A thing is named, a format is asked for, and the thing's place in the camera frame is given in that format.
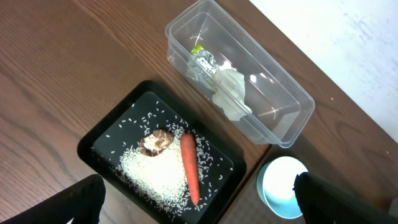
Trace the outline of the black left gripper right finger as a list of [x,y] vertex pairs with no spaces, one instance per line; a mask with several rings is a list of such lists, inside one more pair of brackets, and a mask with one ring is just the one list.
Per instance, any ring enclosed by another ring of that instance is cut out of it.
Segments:
[[296,176],[294,191],[307,224],[397,224],[397,218],[374,208],[317,176]]

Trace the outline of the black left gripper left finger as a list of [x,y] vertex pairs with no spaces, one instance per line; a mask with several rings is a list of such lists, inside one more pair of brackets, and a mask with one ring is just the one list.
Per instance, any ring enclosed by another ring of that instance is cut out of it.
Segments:
[[105,195],[103,178],[92,174],[4,223],[98,224]]

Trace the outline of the light blue bowl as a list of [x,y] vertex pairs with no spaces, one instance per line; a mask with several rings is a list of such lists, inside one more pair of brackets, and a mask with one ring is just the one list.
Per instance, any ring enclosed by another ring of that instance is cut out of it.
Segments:
[[263,165],[257,175],[256,188],[260,199],[277,216],[296,219],[302,216],[294,182],[296,176],[308,169],[298,159],[282,156]]

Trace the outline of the brown mushroom piece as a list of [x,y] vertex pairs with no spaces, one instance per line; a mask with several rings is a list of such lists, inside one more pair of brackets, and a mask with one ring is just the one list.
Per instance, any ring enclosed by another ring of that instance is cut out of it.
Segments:
[[174,140],[174,135],[164,129],[156,129],[139,142],[139,152],[144,156],[155,157],[161,154]]

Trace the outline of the orange carrot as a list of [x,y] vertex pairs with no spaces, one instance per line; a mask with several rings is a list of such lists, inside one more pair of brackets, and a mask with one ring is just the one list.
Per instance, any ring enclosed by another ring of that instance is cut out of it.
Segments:
[[200,186],[195,140],[191,134],[182,135],[180,149],[190,197],[194,206],[197,206],[200,200]]

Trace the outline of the white tissue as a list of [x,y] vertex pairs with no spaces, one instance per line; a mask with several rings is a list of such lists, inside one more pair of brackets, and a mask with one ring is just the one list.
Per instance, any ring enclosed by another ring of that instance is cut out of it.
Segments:
[[236,104],[236,101],[240,102],[249,114],[252,113],[252,109],[244,104],[246,91],[244,75],[242,73],[233,68],[228,61],[224,61],[216,69],[213,78],[233,97],[231,100],[227,94],[217,89],[211,98],[212,102],[222,109],[230,121],[239,121],[247,114],[242,107]]

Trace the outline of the yellow green snack wrapper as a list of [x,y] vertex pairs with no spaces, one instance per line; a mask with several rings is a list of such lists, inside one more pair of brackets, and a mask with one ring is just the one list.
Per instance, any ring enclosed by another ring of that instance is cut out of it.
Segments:
[[217,68],[218,65],[212,53],[205,50],[200,44],[196,44],[192,48],[186,73],[188,78],[200,82],[207,89],[216,92],[217,88],[212,78]]

